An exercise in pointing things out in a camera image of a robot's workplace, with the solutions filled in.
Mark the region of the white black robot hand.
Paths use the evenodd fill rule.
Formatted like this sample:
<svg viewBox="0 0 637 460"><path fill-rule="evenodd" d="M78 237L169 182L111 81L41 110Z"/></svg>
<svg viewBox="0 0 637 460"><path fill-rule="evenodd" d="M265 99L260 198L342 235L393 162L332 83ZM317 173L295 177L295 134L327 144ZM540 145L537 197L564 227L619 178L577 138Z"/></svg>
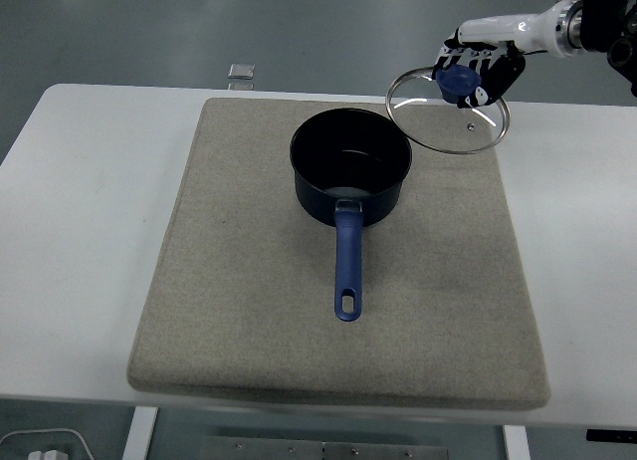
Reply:
<svg viewBox="0 0 637 460"><path fill-rule="evenodd" d="M565 28L569 2L540 14L495 16L466 21L440 49L432 78L443 99L460 109L493 104L526 67L526 56L567 55Z"/></svg>

